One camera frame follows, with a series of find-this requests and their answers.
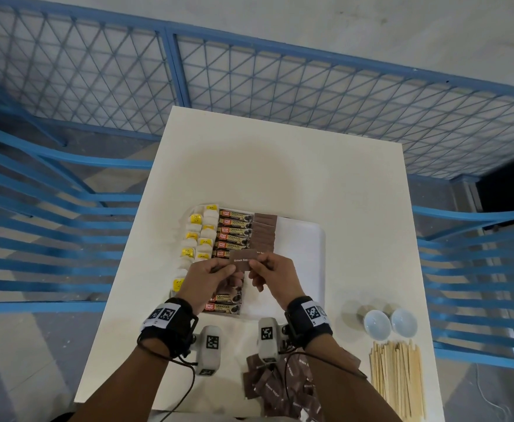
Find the white bowl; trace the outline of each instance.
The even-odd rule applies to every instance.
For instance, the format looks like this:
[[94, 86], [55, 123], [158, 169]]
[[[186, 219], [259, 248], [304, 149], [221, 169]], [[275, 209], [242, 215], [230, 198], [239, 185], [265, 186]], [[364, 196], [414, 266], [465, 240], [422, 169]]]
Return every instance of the white bowl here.
[[417, 333], [417, 319], [407, 309], [396, 309], [391, 320], [394, 332], [404, 338], [412, 338]]
[[377, 309], [368, 311], [364, 316], [364, 329], [373, 340], [386, 340], [392, 332], [390, 319]]

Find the yellow label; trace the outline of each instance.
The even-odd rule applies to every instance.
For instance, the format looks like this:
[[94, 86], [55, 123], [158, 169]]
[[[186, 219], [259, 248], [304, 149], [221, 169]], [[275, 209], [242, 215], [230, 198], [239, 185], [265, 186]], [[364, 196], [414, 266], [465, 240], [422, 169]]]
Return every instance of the yellow label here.
[[194, 249], [190, 247], [185, 247], [181, 250], [181, 256], [188, 256], [189, 258], [194, 258]]
[[184, 278], [176, 278], [173, 280], [173, 291], [181, 290], [181, 285], [183, 285]]
[[202, 215], [198, 213], [190, 215], [190, 223], [198, 223], [202, 225]]

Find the wrist strap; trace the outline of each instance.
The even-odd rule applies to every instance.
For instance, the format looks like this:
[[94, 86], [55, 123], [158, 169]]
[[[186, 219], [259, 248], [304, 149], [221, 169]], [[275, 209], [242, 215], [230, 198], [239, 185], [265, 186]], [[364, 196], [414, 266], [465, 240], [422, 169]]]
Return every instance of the wrist strap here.
[[139, 340], [157, 338], [167, 346], [170, 357], [176, 358], [188, 354], [197, 323], [198, 318], [186, 300], [170, 298], [143, 322]]
[[288, 336], [296, 347], [306, 348], [317, 336], [333, 335], [327, 314], [309, 296], [294, 299], [284, 313], [288, 321]]

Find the concrete floor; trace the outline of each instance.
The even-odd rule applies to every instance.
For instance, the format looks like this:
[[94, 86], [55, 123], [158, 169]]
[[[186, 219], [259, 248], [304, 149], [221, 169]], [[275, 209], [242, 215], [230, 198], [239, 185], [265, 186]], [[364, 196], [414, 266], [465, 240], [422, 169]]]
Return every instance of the concrete floor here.
[[[74, 130], [64, 130], [63, 133], [69, 138], [67, 150], [76, 154], [149, 160], [155, 157], [158, 145]], [[53, 147], [29, 127], [16, 127], [16, 134]], [[17, 151], [11, 151], [9, 155], [23, 158]], [[100, 192], [141, 193], [147, 179], [145, 171], [117, 171], [76, 165], [71, 167], [81, 179]], [[452, 188], [447, 182], [410, 177], [409, 187], [414, 205], [457, 209]], [[419, 217], [415, 218], [415, 224], [420, 235], [432, 234], [448, 226], [445, 221], [435, 222]], [[8, 234], [12, 232], [0, 228], [0, 235]], [[47, 239], [36, 240], [36, 237], [28, 234], [18, 234], [17, 239], [49, 244]], [[28, 260], [28, 255], [21, 252], [4, 250], [0, 250], [0, 257]], [[61, 281], [54, 276], [40, 277], [47, 281]], [[36, 275], [0, 271], [0, 279], [30, 280], [36, 279]], [[62, 280], [111, 282], [112, 278], [79, 277]], [[36, 298], [44, 297], [9, 292], [7, 298], [2, 294], [0, 300]], [[58, 298], [74, 299], [76, 296]], [[92, 313], [0, 314], [0, 422], [47, 422], [72, 408], [72, 398], [99, 321], [100, 314]], [[481, 398], [476, 387], [474, 365], [438, 360], [437, 367], [447, 421], [504, 420], [501, 412]], [[480, 366], [479, 378], [487, 399], [508, 406], [513, 413], [510, 420], [514, 420], [514, 370]]]

